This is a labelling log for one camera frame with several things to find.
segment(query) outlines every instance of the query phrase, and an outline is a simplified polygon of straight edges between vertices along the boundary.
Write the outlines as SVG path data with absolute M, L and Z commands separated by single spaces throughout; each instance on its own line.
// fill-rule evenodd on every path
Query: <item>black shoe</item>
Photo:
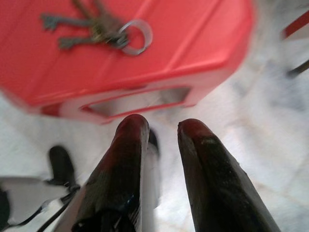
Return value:
M 50 185 L 72 187 L 76 186 L 74 167 L 66 149 L 54 146 L 49 150 L 49 160 L 53 169 L 54 178 L 46 181 Z

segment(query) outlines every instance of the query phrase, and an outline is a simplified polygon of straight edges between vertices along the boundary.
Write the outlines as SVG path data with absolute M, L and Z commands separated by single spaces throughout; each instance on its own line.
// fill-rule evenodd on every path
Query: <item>key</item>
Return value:
M 123 47 L 128 43 L 127 33 L 125 31 L 119 32 L 122 27 L 121 22 L 105 9 L 100 0 L 92 0 L 99 12 L 98 16 L 93 15 L 82 3 L 82 0 L 72 1 L 84 17 L 91 20 L 90 33 L 94 41 L 105 42 L 114 47 Z
M 96 44 L 92 37 L 61 37 L 58 39 L 60 49 L 71 49 L 79 44 Z
M 76 27 L 90 27 L 92 25 L 89 19 L 69 18 L 60 15 L 42 14 L 41 19 L 45 30 L 55 30 L 59 23 Z

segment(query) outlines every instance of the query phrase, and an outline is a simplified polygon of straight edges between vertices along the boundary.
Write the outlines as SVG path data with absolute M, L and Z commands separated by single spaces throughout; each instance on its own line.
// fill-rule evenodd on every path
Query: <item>key ring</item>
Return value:
M 134 48 L 130 45 L 125 46 L 124 48 L 122 48 L 122 51 L 128 55 L 132 55 L 132 56 L 137 56 L 140 53 L 142 53 L 143 51 L 145 51 L 150 44 L 153 41 L 153 32 L 151 30 L 151 27 L 149 26 L 149 24 L 141 19 L 133 19 L 131 21 L 129 21 L 128 23 L 126 23 L 122 28 L 120 28 L 119 32 L 123 32 L 124 30 L 126 30 L 128 27 L 133 26 L 138 28 L 144 36 L 144 47 L 137 49 Z

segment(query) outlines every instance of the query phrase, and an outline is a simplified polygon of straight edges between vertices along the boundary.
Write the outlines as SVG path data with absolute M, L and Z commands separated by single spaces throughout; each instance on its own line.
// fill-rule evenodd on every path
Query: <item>red stool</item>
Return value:
M 85 34 L 88 29 L 60 26 L 46 32 L 40 15 L 80 17 L 71 0 L 0 1 L 3 93 L 28 112 L 95 123 L 146 110 L 192 106 L 240 65 L 253 27 L 249 0 L 104 4 L 123 22 L 140 18 L 151 25 L 153 43 L 144 53 L 128 56 L 106 45 L 59 50 L 59 37 Z M 152 101 L 157 94 L 164 97 Z

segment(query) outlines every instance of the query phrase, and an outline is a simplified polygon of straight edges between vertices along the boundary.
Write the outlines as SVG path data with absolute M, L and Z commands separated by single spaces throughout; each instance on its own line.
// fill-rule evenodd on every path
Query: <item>white marble floor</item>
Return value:
M 309 232 L 309 71 L 296 79 L 285 75 L 289 65 L 309 57 L 309 39 L 280 42 L 282 27 L 308 10 L 309 2 L 259 0 L 255 5 L 251 48 L 234 75 L 193 108 L 143 114 L 157 132 L 162 152 L 158 232 L 194 231 L 177 144 L 177 124 L 187 118 L 202 120 L 223 141 L 283 232 Z M 285 52 L 291 46 L 297 46 L 297 52 Z M 119 121 L 98 126 L 27 115 L 1 97 L 0 176 L 49 178 L 46 153 L 52 145 L 63 144 L 83 183 Z M 9 231 L 35 231 L 57 207 L 53 204 L 29 225 Z

